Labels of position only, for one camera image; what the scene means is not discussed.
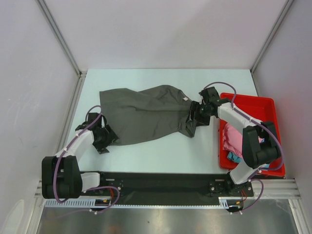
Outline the dark grey t shirt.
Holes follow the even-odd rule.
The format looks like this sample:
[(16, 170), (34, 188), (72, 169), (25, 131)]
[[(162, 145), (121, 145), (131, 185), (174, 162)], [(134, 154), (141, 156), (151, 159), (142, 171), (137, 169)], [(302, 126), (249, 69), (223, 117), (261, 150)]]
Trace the dark grey t shirt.
[(108, 125), (118, 137), (114, 146), (143, 143), (173, 133), (195, 136), (196, 121), (188, 120), (192, 101), (171, 85), (142, 91), (101, 91), (99, 100)]

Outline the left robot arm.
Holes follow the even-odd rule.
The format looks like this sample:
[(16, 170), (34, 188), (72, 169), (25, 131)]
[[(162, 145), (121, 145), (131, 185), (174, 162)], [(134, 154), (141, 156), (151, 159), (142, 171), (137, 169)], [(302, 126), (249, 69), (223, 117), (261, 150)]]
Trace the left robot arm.
[(74, 138), (54, 156), (46, 156), (41, 163), (42, 195), (62, 203), (80, 197), (91, 189), (97, 195), (104, 194), (108, 183), (99, 172), (82, 172), (78, 161), (86, 150), (94, 147), (99, 154), (108, 153), (107, 147), (118, 140), (102, 114), (88, 113), (87, 119), (75, 129)]

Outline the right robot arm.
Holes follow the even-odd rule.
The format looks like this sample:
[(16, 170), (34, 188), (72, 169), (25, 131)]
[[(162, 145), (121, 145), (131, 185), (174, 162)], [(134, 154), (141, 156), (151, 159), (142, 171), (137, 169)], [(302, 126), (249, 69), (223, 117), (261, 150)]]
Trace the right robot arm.
[(226, 174), (221, 193), (235, 196), (264, 166), (283, 157), (275, 124), (263, 122), (239, 109), (233, 99), (221, 98), (214, 87), (204, 88), (201, 102), (192, 101), (187, 122), (209, 125), (216, 117), (242, 134), (242, 160)]

